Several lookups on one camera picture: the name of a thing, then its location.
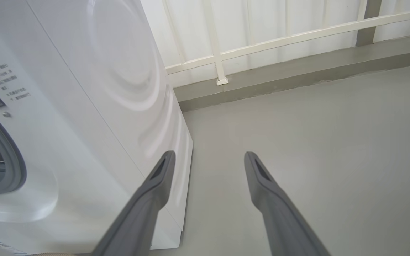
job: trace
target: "gray vertical post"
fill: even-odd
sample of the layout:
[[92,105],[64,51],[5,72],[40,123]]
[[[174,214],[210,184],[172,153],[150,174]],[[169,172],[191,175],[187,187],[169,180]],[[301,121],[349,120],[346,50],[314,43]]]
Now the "gray vertical post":
[[[379,16],[382,0],[368,0],[366,3],[365,19]],[[365,46],[373,43],[376,27],[360,29],[357,32],[357,42],[355,46]]]

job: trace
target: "gray floor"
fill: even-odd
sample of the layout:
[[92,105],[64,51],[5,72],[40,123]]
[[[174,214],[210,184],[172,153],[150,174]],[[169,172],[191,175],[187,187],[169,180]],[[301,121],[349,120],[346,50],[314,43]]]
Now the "gray floor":
[[184,113],[194,141],[178,249],[268,256],[243,154],[256,152],[332,255],[410,255],[410,67]]

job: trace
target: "white washing machine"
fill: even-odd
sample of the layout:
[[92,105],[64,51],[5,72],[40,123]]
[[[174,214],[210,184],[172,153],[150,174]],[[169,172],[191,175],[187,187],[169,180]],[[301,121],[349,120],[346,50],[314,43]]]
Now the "white washing machine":
[[152,249],[179,246],[192,139],[139,0],[0,0],[0,247],[91,252],[167,150]]

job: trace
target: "metal railing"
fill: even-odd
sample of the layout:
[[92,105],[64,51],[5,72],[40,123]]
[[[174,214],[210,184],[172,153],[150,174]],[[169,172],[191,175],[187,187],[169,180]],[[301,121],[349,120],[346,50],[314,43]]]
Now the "metal railing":
[[277,39],[255,43],[254,36],[252,34],[252,16],[250,9],[250,0],[246,0],[247,6],[247,19],[249,24],[249,42],[250,45],[246,47],[241,47],[234,50],[228,50],[226,52],[221,52],[219,48],[218,36],[216,33],[215,20],[213,17],[213,9],[211,7],[211,0],[202,0],[204,12],[205,12],[205,21],[208,29],[208,34],[210,36],[210,43],[213,55],[198,58],[195,60],[185,61],[184,59],[184,49],[179,39],[177,29],[172,22],[172,18],[169,11],[169,5],[167,0],[162,0],[164,4],[164,10],[166,12],[167,20],[169,22],[170,28],[172,30],[174,42],[179,53],[179,58],[181,63],[176,65],[171,65],[166,67],[167,74],[173,74],[192,68],[197,68],[199,66],[208,65],[215,63],[216,71],[218,74],[217,85],[222,85],[228,83],[228,79],[224,75],[224,68],[222,62],[224,60],[229,60],[232,58],[261,52],[263,50],[269,50],[277,47],[282,47],[298,42],[304,42],[311,39],[321,38],[325,36],[332,36],[334,34],[342,34],[345,32],[356,31],[364,28],[370,28],[375,26],[381,26],[385,24],[396,23],[400,21],[410,20],[410,11],[401,12],[401,7],[403,0],[397,0],[395,5],[394,14],[378,16],[375,18],[364,19],[367,0],[360,0],[360,5],[358,8],[358,18],[357,21],[343,23],[335,26],[328,25],[329,17],[329,8],[327,7],[328,0],[324,0],[324,11],[322,14],[322,27],[320,29],[307,31],[299,34],[291,34],[290,29],[290,17],[289,17],[289,2],[293,0],[285,0],[286,3],[286,36],[280,37]]

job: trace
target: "blue and white sticker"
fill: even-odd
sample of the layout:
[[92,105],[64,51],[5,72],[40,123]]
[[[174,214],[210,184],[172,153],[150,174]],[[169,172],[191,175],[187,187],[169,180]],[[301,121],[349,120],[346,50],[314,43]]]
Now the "blue and white sticker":
[[0,242],[0,248],[2,248],[4,250],[7,250],[10,253],[17,254],[17,255],[26,255],[27,254],[26,252],[17,250],[15,248],[13,248],[12,246],[8,246],[7,244],[1,243],[1,242]]

